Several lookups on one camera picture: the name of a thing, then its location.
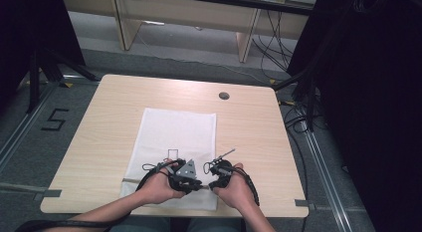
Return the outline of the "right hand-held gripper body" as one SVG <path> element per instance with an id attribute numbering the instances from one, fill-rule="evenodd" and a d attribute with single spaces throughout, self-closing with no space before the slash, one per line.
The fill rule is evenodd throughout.
<path id="1" fill-rule="evenodd" d="M 212 175 L 218 176 L 217 180 L 221 180 L 223 183 L 222 188 L 225 188 L 229 184 L 232 172 L 235 170 L 235 167 L 232 165 L 232 163 L 224 159 L 224 156 L 234 151 L 235 148 L 214 158 L 209 162 L 205 162 L 203 165 L 203 171 L 205 174 L 211 173 Z"/>

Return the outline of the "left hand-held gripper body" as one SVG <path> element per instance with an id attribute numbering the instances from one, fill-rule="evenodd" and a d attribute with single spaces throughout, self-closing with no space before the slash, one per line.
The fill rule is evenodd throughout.
<path id="1" fill-rule="evenodd" d="M 189 194 L 202 188 L 202 181 L 197 179 L 195 162 L 192 159 L 170 161 L 166 169 L 172 189 Z"/>

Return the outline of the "white mesh laundry bag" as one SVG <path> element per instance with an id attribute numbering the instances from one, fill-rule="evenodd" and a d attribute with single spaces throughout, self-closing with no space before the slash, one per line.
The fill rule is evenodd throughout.
<path id="1" fill-rule="evenodd" d="M 145 109 L 120 195 L 133 193 L 148 170 L 167 158 L 193 161 L 204 186 L 214 181 L 203 165 L 215 158 L 216 124 L 215 114 Z"/>

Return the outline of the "person's right hand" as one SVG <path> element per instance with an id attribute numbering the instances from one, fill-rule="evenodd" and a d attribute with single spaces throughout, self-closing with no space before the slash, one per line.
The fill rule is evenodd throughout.
<path id="1" fill-rule="evenodd" d="M 239 211 L 257 206 L 253 192 L 244 176 L 235 171 L 224 188 L 215 187 L 213 192 L 218 195 L 229 207 Z"/>

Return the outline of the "person's left hand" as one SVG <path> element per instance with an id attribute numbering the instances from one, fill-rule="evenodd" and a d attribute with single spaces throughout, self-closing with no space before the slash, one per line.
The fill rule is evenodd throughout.
<path id="1" fill-rule="evenodd" d="M 135 192 L 138 205 L 160 204 L 169 199 L 182 198 L 183 191 L 174 190 L 168 181 L 168 170 L 162 167 L 151 175 L 144 184 Z"/>

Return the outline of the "person's grey pants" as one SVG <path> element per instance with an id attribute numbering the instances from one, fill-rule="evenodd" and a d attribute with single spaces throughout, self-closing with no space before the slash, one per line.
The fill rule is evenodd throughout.
<path id="1" fill-rule="evenodd" d="M 247 232 L 241 218 L 133 216 L 109 232 Z"/>

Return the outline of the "grey tape strip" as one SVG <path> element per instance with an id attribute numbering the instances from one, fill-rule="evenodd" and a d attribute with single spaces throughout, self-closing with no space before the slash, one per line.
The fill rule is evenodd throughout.
<path id="1" fill-rule="evenodd" d="M 49 189 L 48 187 L 12 184 L 5 182 L 0 182 L 0 190 L 32 193 L 34 195 L 35 201 L 42 201 L 44 198 L 50 197 L 60 197 L 62 193 L 61 189 Z"/>
<path id="2" fill-rule="evenodd" d="M 308 210 L 316 210 L 316 205 L 310 200 L 296 199 L 295 205 L 297 207 L 306 207 Z"/>

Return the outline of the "black metal stand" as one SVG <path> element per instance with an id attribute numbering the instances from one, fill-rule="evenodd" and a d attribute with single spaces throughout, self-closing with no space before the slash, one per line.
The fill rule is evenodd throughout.
<path id="1" fill-rule="evenodd" d="M 290 77 L 289 79 L 272 86 L 276 92 L 293 83 L 296 83 L 296 88 L 292 92 L 292 97 L 296 103 L 306 105 L 305 122 L 307 129 L 310 132 L 314 131 L 314 109 L 316 103 L 317 87 L 312 70 L 302 70 L 300 73 Z"/>
<path id="2" fill-rule="evenodd" d="M 59 64 L 68 66 L 92 82 L 101 80 L 64 55 L 47 48 L 38 48 L 30 57 L 30 99 L 27 113 L 31 113 L 40 102 L 40 70 L 46 75 L 49 82 L 58 83 L 64 78 Z"/>

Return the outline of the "light wooden desk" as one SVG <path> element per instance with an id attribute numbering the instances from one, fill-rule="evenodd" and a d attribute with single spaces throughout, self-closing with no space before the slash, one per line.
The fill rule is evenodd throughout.
<path id="1" fill-rule="evenodd" d="M 316 0 L 64 0 L 73 12 L 115 19 L 120 47 L 127 51 L 143 22 L 231 31 L 239 61 L 247 61 L 256 34 L 298 39 Z"/>

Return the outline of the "black curtain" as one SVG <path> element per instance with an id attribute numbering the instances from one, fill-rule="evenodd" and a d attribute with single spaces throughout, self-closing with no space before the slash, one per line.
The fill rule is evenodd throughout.
<path id="1" fill-rule="evenodd" d="M 319 89 L 376 232 L 422 232 L 422 0 L 316 0 L 289 72 Z"/>
<path id="2" fill-rule="evenodd" d="M 38 48 L 56 51 L 84 67 L 64 0 L 0 0 L 0 111 L 30 75 L 30 57 Z"/>

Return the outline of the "metal floor rail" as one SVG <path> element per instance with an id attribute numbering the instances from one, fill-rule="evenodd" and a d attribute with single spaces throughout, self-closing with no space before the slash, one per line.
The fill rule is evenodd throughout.
<path id="1" fill-rule="evenodd" d="M 19 124 L 7 137 L 7 140 L 0 145 L 0 173 L 4 170 L 13 154 L 23 142 L 24 138 L 30 131 L 33 124 L 36 122 L 40 113 L 45 108 L 48 99 L 51 97 L 57 87 L 57 84 L 48 84 L 45 87 L 40 95 L 38 104 L 29 113 L 25 113 Z"/>
<path id="2" fill-rule="evenodd" d="M 330 205 L 338 230 L 339 232 L 352 232 L 348 215 L 331 179 L 328 168 L 321 154 L 317 138 L 312 131 L 306 131 L 305 137 L 310 148 L 312 158 L 316 164 L 316 170 L 320 177 L 322 187 L 325 191 L 325 195 Z"/>

